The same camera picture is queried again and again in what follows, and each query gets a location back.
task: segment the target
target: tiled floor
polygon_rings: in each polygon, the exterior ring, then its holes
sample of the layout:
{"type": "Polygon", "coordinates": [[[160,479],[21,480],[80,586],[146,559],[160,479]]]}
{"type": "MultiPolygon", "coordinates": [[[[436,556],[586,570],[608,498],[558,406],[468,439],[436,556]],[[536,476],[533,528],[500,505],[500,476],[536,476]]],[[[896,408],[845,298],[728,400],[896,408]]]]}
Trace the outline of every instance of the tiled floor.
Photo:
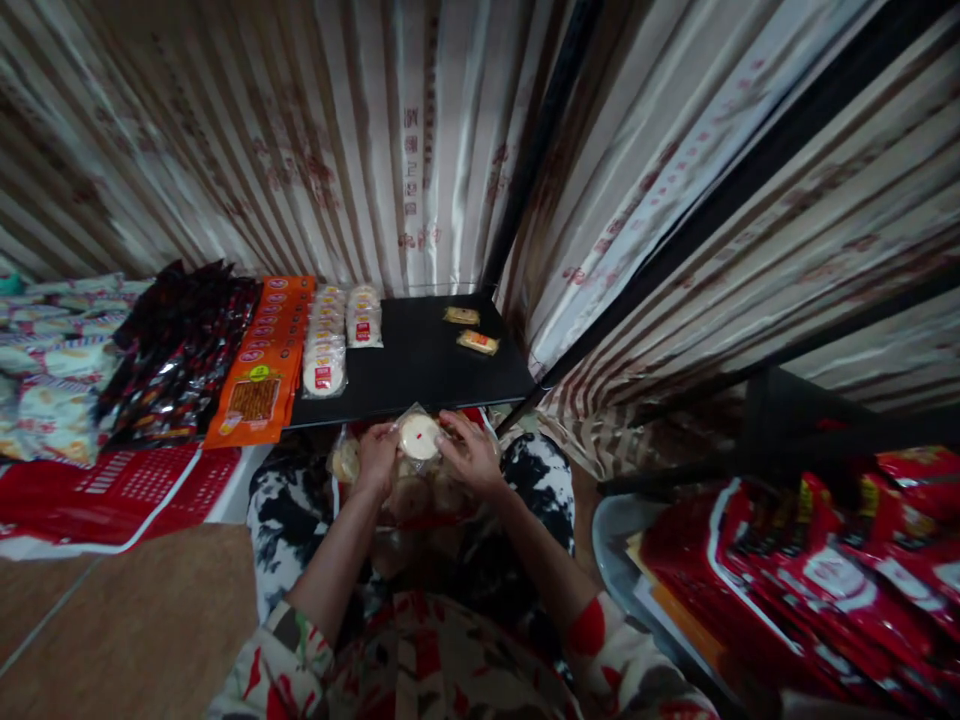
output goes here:
{"type": "MultiPolygon", "coordinates": [[[[598,577],[597,494],[580,468],[574,493],[577,561],[598,577]]],[[[199,717],[256,624],[244,526],[204,525],[117,557],[2,562],[0,587],[0,667],[20,649],[0,676],[3,718],[199,717]]]]}

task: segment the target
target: lap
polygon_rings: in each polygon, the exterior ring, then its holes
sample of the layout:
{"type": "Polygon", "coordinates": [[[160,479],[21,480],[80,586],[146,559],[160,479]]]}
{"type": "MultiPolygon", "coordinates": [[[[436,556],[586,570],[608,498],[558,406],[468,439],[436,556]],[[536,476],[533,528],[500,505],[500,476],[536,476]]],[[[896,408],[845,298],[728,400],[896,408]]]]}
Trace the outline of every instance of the lap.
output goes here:
{"type": "MultiPolygon", "coordinates": [[[[572,554],[572,475],[560,448],[542,435],[523,435],[507,448],[501,468],[506,481],[572,554]]],[[[309,442],[294,432],[285,434],[251,480],[247,526],[253,540],[261,621],[293,587],[330,529],[333,509],[322,490],[326,478],[309,442]]],[[[536,589],[495,520],[479,521],[467,529],[450,595],[527,636],[544,654],[559,657],[559,639],[540,609],[536,589]]],[[[358,632],[388,596],[386,584],[367,563],[341,638],[347,641],[354,630],[358,632]]]]}

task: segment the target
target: person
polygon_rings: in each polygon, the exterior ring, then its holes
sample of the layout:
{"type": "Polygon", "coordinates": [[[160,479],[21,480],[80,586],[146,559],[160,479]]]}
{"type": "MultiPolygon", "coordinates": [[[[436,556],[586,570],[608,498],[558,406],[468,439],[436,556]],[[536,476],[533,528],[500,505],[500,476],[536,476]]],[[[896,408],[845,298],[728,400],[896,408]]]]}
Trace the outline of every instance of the person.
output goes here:
{"type": "MultiPolygon", "coordinates": [[[[463,443],[441,438],[440,452],[492,510],[491,520],[464,539],[450,594],[398,592],[367,603],[372,609],[350,610],[358,578],[367,576],[361,585],[368,591],[371,581],[384,586],[364,566],[391,492],[398,437],[390,424],[375,425],[361,439],[349,500],[329,526],[318,520],[319,547],[240,651],[209,717],[572,718],[588,706],[609,717],[717,717],[571,557],[572,523],[558,521],[572,519],[573,506],[559,448],[543,436],[523,436],[501,468],[483,431],[454,413],[441,418],[463,443]],[[561,470],[566,488],[556,481],[561,470]],[[524,471],[533,482],[525,482],[524,471]]],[[[277,474],[265,465],[263,477],[277,474]]],[[[303,470],[285,466],[288,478],[299,477],[301,496],[303,470]]],[[[274,483],[257,502],[265,486],[256,480],[255,545],[267,538],[275,553],[277,528],[262,522],[263,510],[289,484],[274,483]]]]}

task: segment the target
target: stack of red packages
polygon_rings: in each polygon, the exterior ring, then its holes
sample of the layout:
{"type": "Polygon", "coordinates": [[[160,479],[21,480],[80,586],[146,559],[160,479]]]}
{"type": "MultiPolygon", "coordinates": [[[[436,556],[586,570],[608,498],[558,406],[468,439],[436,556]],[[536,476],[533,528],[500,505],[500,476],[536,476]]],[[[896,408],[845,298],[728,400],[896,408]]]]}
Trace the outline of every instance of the stack of red packages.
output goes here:
{"type": "Polygon", "coordinates": [[[253,322],[230,368],[205,448],[280,441],[300,387],[300,361],[316,281],[266,277],[253,322]]]}
{"type": "Polygon", "coordinates": [[[943,481],[960,458],[923,448],[853,466],[859,478],[830,486],[804,473],[775,496],[734,480],[675,505],[645,534],[644,562],[776,686],[955,717],[960,486],[943,481]]]}

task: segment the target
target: black shelf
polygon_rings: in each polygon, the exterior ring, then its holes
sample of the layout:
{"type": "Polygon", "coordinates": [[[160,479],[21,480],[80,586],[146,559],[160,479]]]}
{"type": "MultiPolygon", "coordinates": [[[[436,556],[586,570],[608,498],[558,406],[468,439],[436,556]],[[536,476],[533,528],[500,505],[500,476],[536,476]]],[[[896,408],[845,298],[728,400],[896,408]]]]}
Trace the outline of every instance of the black shelf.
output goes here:
{"type": "Polygon", "coordinates": [[[384,300],[383,348],[347,351],[340,397],[293,404],[291,428],[399,415],[419,402],[430,412],[516,402],[536,386],[493,302],[480,294],[384,300]],[[444,322],[448,305],[480,312],[480,326],[444,322]],[[457,345],[474,329],[500,341],[496,355],[457,345]]]}

